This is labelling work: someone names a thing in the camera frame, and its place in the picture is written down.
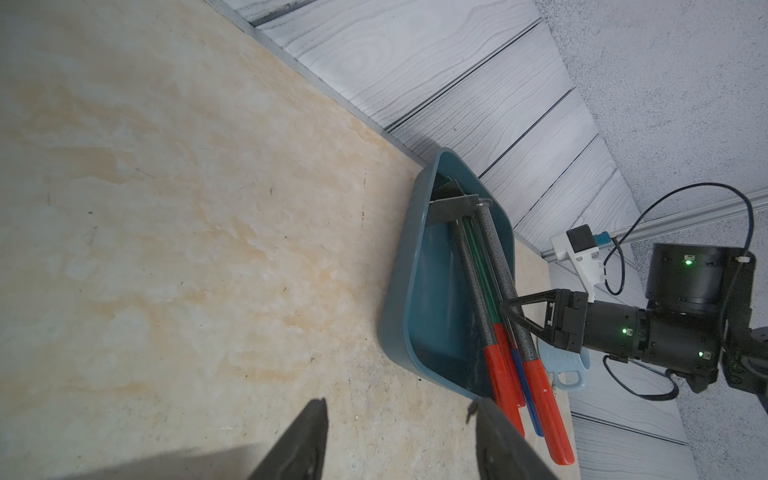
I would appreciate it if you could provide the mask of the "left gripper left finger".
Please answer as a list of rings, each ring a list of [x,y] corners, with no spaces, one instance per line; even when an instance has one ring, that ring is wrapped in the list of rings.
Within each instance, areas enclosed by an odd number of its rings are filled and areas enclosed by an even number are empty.
[[[321,479],[328,428],[326,400],[310,400],[250,474],[249,479]]]

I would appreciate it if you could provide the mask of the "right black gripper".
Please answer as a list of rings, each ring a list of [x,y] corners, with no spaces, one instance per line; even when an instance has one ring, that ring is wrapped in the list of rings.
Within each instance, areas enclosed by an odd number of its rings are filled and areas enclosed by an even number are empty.
[[[541,321],[529,318],[523,307],[543,304]],[[617,358],[639,360],[648,346],[645,309],[595,300],[585,292],[545,290],[503,300],[499,310],[508,321],[519,347],[533,337],[556,348],[579,353],[583,348]]]

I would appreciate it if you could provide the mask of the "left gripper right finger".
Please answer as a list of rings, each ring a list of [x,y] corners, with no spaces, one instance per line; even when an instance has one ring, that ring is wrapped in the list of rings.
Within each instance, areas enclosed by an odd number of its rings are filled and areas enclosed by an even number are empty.
[[[480,479],[557,479],[493,400],[474,400],[468,407],[466,422],[471,418],[476,420],[475,452]]]

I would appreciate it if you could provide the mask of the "chrome hoe blue grip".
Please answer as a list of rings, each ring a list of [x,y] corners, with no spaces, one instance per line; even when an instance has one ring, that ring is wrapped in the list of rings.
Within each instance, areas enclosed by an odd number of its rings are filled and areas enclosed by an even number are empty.
[[[526,407],[531,418],[535,433],[543,437],[538,413],[525,376],[523,361],[517,348],[514,335],[509,323],[501,317],[499,305],[503,300],[500,285],[496,277],[495,267],[491,264],[491,254],[487,240],[486,229],[481,221],[481,215],[476,213],[472,220],[472,232],[474,235],[475,261],[480,277],[481,286],[485,296],[487,310],[494,329],[497,350],[503,358],[506,370],[506,380],[503,386],[510,393],[516,404],[516,408]]]

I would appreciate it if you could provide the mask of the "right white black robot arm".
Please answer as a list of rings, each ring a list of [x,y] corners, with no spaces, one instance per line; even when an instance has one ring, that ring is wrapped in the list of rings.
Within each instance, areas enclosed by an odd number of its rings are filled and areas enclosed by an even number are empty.
[[[724,377],[767,401],[767,331],[750,326],[756,257],[741,247],[654,246],[644,308],[552,289],[505,300],[515,327],[561,350],[664,368],[700,393]]]

